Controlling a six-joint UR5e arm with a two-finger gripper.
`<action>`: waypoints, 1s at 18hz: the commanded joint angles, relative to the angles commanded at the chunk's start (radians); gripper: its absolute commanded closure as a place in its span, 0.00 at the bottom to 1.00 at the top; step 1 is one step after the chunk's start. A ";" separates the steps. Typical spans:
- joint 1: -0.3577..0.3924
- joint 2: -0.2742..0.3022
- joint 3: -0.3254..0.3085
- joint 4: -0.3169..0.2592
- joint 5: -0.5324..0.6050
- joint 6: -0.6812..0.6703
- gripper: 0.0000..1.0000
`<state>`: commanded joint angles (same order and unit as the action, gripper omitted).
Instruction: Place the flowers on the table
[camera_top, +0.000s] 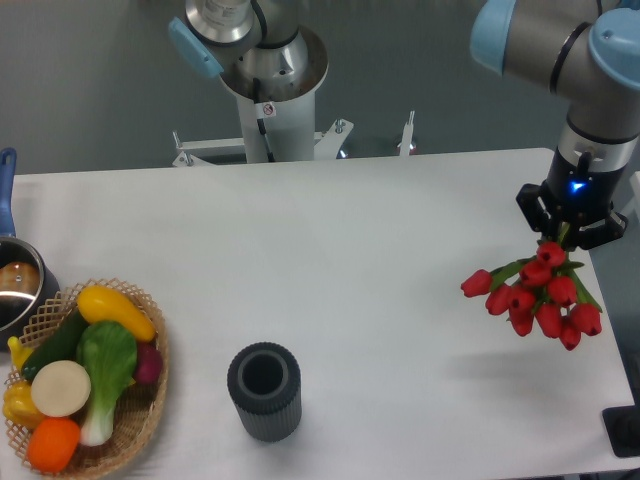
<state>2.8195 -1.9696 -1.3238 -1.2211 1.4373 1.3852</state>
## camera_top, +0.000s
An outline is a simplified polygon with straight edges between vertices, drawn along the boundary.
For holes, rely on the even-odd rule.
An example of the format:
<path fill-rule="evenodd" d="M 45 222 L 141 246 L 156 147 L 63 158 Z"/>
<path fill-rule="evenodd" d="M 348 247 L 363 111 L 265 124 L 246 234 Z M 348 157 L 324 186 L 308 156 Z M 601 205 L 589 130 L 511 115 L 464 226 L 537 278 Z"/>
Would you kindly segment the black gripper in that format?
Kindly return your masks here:
<path fill-rule="evenodd" d="M 558 239 L 558 214 L 562 220 L 598 220 L 571 225 L 567 234 L 570 250 L 591 250 L 622 238 L 627 229 L 628 218 L 611 211 L 612 196 L 623 171 L 623 167 L 582 171 L 556 150 L 543 185 L 524 184 L 516 203 L 530 229 L 543 240 Z"/>

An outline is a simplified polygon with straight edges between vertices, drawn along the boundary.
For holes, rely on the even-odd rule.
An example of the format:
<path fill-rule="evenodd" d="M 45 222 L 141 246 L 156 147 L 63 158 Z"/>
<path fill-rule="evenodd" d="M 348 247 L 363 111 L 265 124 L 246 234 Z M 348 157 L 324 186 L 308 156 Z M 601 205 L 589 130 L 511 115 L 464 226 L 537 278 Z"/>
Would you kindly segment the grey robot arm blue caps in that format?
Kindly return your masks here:
<path fill-rule="evenodd" d="M 169 37 L 186 63 L 235 96 L 251 163 L 333 158 L 350 132 L 315 131 L 328 58 L 294 1 L 189 1 Z M 639 5 L 489 1 L 470 36 L 473 59 L 566 98 L 570 108 L 546 180 L 517 203 L 530 228 L 588 250 L 624 234 L 612 196 L 639 141 Z"/>

